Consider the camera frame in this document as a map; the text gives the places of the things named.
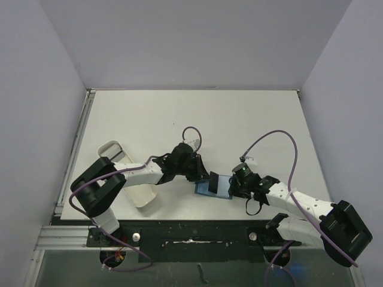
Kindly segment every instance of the white wall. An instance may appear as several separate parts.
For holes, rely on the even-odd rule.
[[[351,0],[41,0],[88,88],[301,88]]]
[[[382,286],[383,1],[353,0],[302,90],[329,190],[351,202],[374,236],[360,256]]]
[[[38,0],[0,1],[0,282],[21,286],[85,89]]]

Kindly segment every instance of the purple cable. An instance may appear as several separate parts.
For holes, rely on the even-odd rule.
[[[292,137],[291,134],[289,134],[288,132],[286,132],[285,130],[273,130],[271,132],[268,132],[267,134],[261,136],[259,139],[257,139],[246,151],[245,153],[243,154],[243,157],[245,157],[249,151],[253,148],[254,145],[256,145],[261,139],[273,134],[273,133],[284,133],[285,135],[287,135],[291,141],[293,142],[293,145],[294,145],[294,151],[295,151],[295,156],[294,156],[294,163],[293,163],[293,167],[291,168],[291,172],[290,172],[290,176],[288,177],[288,182],[287,182],[287,188],[288,188],[288,192],[291,192],[291,181],[293,180],[293,175],[294,175],[294,171],[295,171],[295,168],[296,168],[296,165],[297,165],[297,161],[298,161],[298,147],[297,147],[297,143],[296,141],[294,140],[294,138]],[[307,220],[312,224],[312,226],[314,226],[314,228],[321,234],[321,236],[332,246],[334,247],[335,250],[337,250],[343,257],[345,257],[353,266],[355,267],[359,267],[359,265],[350,257],[348,256],[338,245],[335,244],[335,242],[333,242],[326,234],[324,234],[324,232],[321,230],[319,224],[317,224],[312,218],[311,216],[303,209],[303,207],[301,207],[301,205],[299,204],[297,198],[295,198],[294,196],[294,193],[290,193],[290,196],[291,198],[293,199],[294,203],[296,204],[296,206],[299,208],[299,210],[302,212],[302,214],[305,216],[305,218],[307,218]]]
[[[77,210],[78,212],[81,212],[83,215],[85,215],[86,217],[88,217],[90,219],[90,221],[92,222],[93,225],[95,225],[98,230],[100,232],[102,232],[104,235],[108,236],[110,239],[113,239],[114,241],[116,241],[117,243],[125,246],[125,247],[128,247],[130,248],[131,250],[137,252],[138,254],[142,255],[143,257],[145,257],[146,259],[148,259],[150,261],[150,263],[148,265],[145,265],[145,266],[142,266],[142,267],[135,267],[135,268],[128,268],[128,269],[116,269],[116,268],[111,268],[110,270],[112,271],[119,271],[119,272],[133,272],[133,271],[139,271],[139,270],[143,270],[143,269],[146,269],[146,268],[149,268],[153,265],[153,260],[148,256],[146,255],[145,253],[143,253],[142,251],[138,250],[137,248],[133,247],[132,245],[129,245],[123,241],[121,241],[120,239],[114,237],[113,235],[110,235],[109,233],[107,233],[104,229],[102,229],[101,227],[99,227],[97,225],[97,223],[95,223],[94,220],[91,219],[91,217],[88,216],[88,214],[81,210],[79,207],[77,207],[74,203],[73,203],[73,198],[80,192],[82,191],[85,187],[88,187],[89,185],[91,184],[94,184],[95,182],[97,181],[101,181],[105,178],[108,178],[110,176],[113,176],[113,175],[118,175],[119,173],[124,173],[124,172],[131,172],[131,171],[134,171],[134,170],[139,170],[139,169],[143,169],[144,167],[146,167],[146,165],[153,159],[153,158],[156,158],[155,155],[152,155],[151,157],[148,158],[148,160],[142,165],[142,166],[138,166],[138,167],[130,167],[130,168],[127,168],[127,169],[121,169],[121,170],[117,170],[115,172],[110,172],[110,173],[107,173],[106,175],[102,175],[102,176],[99,176],[98,178],[95,178],[95,179],[92,179],[91,181],[85,183],[84,185],[80,186],[79,188],[77,188],[70,196],[69,196],[69,204],[75,209]],[[106,263],[107,260],[109,260],[111,257],[108,257],[106,258],[104,261],[103,261],[103,264]]]
[[[195,151],[195,152],[198,152],[199,149],[201,148],[201,145],[202,145],[202,135],[201,135],[201,132],[200,132],[196,127],[188,126],[188,127],[186,127],[186,128],[183,130],[183,132],[182,132],[182,140],[185,140],[185,132],[186,132],[188,129],[195,130],[195,131],[198,133],[198,136],[199,136],[199,146],[197,147],[197,149],[196,149],[196,151]]]
[[[291,279],[293,280],[294,287],[298,287],[298,284],[297,284],[297,282],[296,282],[296,280],[295,280],[293,274],[292,274],[288,269],[286,269],[286,268],[284,268],[284,267],[282,267],[282,266],[275,265],[275,264],[274,264],[274,266],[277,266],[277,267],[281,268],[281,269],[282,269],[283,271],[285,271],[288,275],[290,275]]]
[[[267,287],[268,285],[268,275],[269,275],[269,272],[270,272],[270,269],[271,267],[273,266],[275,260],[278,258],[278,256],[280,256],[280,254],[286,249],[286,248],[289,248],[290,245],[292,245],[294,243],[294,241],[289,241],[287,242],[284,246],[282,246],[282,248],[275,254],[275,256],[273,257],[273,259],[270,261],[270,264],[268,266],[268,268],[266,269],[266,272],[265,272],[265,278],[263,280],[263,285],[265,287]],[[290,276],[291,278],[293,278],[293,281],[294,281],[294,286],[297,286],[297,282],[295,281],[295,278],[294,276],[287,270],[287,269],[284,269]]]

